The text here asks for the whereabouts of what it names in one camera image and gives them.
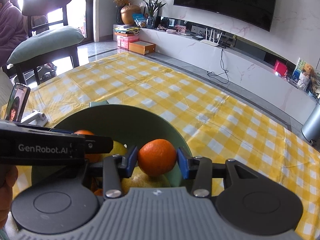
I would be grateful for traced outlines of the person left hand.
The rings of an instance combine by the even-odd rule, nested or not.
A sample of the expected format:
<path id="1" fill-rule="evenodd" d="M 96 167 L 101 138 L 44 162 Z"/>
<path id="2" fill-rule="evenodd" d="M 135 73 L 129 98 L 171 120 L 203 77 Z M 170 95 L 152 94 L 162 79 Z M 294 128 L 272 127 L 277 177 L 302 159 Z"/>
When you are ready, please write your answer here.
<path id="1" fill-rule="evenodd" d="M 0 207 L 0 219 L 1 229 L 5 226 L 8 214 L 12 203 L 12 188 L 16 183 L 18 177 L 18 170 L 16 166 L 10 166 L 10 169 L 6 172 L 4 182 L 1 186 L 1 207 Z"/>

